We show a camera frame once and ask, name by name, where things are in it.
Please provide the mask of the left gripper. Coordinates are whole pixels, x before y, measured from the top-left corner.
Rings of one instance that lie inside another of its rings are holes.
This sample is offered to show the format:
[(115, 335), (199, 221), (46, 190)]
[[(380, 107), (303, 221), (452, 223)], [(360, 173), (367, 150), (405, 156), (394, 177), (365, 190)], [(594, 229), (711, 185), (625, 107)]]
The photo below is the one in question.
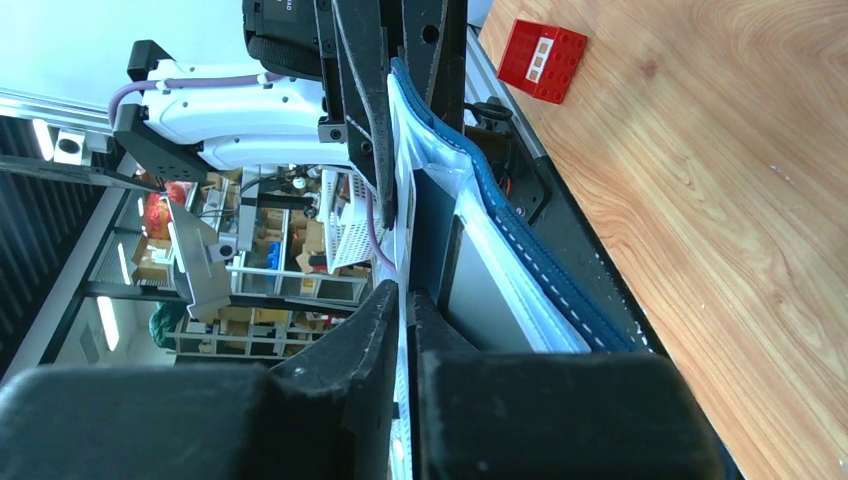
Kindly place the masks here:
[[(395, 154), (380, 3), (243, 0), (241, 5), (253, 59), (273, 73), (322, 83), (320, 141), (345, 141), (345, 113), (351, 161), (375, 196), (380, 225), (392, 228), (397, 212)], [(430, 110), (461, 131), (467, 2), (403, 0), (400, 5), (410, 78)]]

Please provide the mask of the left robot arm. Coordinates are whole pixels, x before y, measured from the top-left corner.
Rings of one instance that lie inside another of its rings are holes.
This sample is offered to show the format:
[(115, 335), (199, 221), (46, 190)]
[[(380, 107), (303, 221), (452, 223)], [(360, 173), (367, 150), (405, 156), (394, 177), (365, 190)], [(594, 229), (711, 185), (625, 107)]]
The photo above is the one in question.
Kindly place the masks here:
[(117, 142), (167, 180), (303, 163), (353, 170), (376, 215), (397, 215), (389, 75), (399, 67), (428, 112), (463, 123), (464, 1), (245, 1), (250, 62), (191, 66), (133, 45), (108, 106)]

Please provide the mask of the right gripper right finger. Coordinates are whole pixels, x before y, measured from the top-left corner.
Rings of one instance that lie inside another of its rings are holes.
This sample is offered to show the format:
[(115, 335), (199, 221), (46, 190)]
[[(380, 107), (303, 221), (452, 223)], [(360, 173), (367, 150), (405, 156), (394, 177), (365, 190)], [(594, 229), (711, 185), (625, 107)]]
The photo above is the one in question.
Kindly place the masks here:
[(417, 479), (721, 479), (718, 442), (669, 360), (476, 349), (408, 299)]

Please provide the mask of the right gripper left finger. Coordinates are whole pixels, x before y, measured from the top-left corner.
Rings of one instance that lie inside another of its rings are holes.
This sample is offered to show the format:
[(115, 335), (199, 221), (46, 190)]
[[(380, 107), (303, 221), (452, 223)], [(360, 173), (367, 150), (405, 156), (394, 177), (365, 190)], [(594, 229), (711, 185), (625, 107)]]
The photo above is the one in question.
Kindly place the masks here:
[(39, 367), (1, 392), (5, 479), (382, 479), (399, 290), (278, 365)]

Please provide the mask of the blue card holder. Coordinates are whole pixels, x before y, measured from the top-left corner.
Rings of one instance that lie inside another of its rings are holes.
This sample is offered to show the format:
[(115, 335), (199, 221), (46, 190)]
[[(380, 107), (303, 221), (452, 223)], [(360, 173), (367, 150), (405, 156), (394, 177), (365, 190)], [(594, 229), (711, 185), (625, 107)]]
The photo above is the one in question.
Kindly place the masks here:
[(398, 282), (401, 298), (394, 380), (398, 416), (391, 427), (389, 456), (395, 476), (417, 479), (413, 475), (408, 299), (414, 292), (423, 292), (440, 312), (437, 302), (455, 216), (515, 315), (531, 345), (529, 353), (633, 352), (595, 350), (586, 342), (581, 331), (585, 323), (574, 326), (568, 316), (580, 309), (580, 303), (566, 299), (566, 274), (543, 258), (548, 251), (495, 185), (482, 150), (428, 112), (399, 67), (391, 70), (388, 88), (398, 141), (398, 212), (389, 243), (390, 260), (378, 272), (382, 279)]

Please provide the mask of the grey card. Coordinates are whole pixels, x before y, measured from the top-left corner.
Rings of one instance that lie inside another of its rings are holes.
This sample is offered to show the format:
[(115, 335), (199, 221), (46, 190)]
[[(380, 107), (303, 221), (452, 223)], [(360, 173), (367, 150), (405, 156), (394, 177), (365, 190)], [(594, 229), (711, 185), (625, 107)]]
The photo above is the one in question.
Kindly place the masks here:
[(532, 351), (478, 248), (457, 216), (452, 219), (437, 305), (448, 324), (481, 351)]

